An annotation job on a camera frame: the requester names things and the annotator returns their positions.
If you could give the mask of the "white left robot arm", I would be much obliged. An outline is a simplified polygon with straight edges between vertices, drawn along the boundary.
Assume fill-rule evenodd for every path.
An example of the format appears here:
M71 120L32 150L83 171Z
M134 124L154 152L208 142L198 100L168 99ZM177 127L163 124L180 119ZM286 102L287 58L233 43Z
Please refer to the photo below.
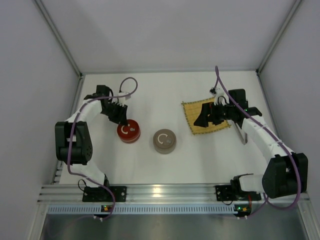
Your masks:
M85 195L93 194L102 200L115 200L108 177L92 160L93 143L89 123L96 116L105 115L110 122L126 125L128 106L124 102L131 95L131 92L125 91L113 95L108 86L98 85L96 92L86 95L71 117L55 124L56 157L66 164L70 175L80 177L85 184L91 184L86 187L89 191L83 192Z

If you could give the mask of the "beige steel container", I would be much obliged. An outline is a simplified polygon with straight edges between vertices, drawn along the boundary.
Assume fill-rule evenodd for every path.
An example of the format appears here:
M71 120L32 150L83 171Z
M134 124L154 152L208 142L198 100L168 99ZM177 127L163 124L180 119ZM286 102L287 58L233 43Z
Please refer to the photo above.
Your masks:
M161 144L161 143L155 141L153 143L153 146L154 146L154 149L158 153L166 155L166 154L170 154L171 152L173 152L175 150L176 142L173 142L173 141L170 143L164 142L163 144Z

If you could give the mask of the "red steel container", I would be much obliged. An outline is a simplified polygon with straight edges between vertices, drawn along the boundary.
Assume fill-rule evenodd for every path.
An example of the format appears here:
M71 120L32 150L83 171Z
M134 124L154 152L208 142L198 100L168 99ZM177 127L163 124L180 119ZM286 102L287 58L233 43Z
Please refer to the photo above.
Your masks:
M126 144L132 144L134 142L136 142L139 138L140 138L141 132L133 132L133 133L128 133L128 134L124 134L122 132L118 132L118 136L120 138L120 140Z

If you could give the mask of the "red round lid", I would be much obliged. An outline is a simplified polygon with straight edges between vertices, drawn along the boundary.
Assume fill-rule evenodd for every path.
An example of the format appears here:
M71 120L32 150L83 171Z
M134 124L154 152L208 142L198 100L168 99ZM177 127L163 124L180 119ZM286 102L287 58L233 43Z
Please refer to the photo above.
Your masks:
M117 134L122 132L123 134L133 133L133 132L140 132L140 126L137 121L133 119L127 120L127 125L118 125L117 126Z

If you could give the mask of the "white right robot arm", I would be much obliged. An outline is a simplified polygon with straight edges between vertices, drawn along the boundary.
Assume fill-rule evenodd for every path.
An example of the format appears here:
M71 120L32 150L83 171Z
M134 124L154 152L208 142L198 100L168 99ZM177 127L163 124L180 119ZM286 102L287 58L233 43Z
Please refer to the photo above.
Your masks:
M224 102L224 91L213 87L210 93L214 101L204 103L194 126L207 128L232 121L255 143L261 151L267 167L264 174L253 173L233 178L241 192L264 193L269 198L304 193L307 190L308 158L287 147L268 127L257 107L250 107L244 89L228 91L228 102Z

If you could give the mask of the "steel tongs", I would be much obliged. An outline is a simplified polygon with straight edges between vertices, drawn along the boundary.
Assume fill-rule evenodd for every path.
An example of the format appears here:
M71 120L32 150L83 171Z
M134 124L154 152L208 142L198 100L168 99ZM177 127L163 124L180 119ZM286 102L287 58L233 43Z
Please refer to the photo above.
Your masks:
M232 121L231 123L232 123L232 125L234 126L235 131L236 131L236 133L237 133L240 141L242 142L242 144L243 144L243 145L246 145L246 144L248 143L248 134L245 133L245 132L239 127L239 125L238 125L236 122Z

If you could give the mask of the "beige round lid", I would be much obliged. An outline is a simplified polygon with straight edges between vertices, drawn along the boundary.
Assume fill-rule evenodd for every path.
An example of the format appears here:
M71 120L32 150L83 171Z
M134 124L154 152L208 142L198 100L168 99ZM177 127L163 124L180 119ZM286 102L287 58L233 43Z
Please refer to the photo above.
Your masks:
M177 138L175 133L170 129L160 129L155 132L153 135L153 143L159 142L163 144L164 142L170 143L170 142L176 142Z

